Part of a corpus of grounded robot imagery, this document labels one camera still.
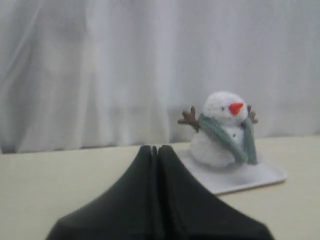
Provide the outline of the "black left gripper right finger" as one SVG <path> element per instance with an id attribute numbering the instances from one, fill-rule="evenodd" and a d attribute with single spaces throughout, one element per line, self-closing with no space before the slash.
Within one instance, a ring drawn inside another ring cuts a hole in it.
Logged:
<path id="1" fill-rule="evenodd" d="M 267 226 L 205 189 L 171 146 L 157 154 L 157 187 L 167 240 L 272 240 Z"/>

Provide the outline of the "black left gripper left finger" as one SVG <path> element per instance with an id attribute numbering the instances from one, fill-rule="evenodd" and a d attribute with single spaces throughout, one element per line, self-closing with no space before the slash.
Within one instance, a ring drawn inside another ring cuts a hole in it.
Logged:
<path id="1" fill-rule="evenodd" d="M 154 240 L 157 202 L 154 146 L 141 146 L 124 174 L 104 193 L 61 217 L 48 240 Z"/>

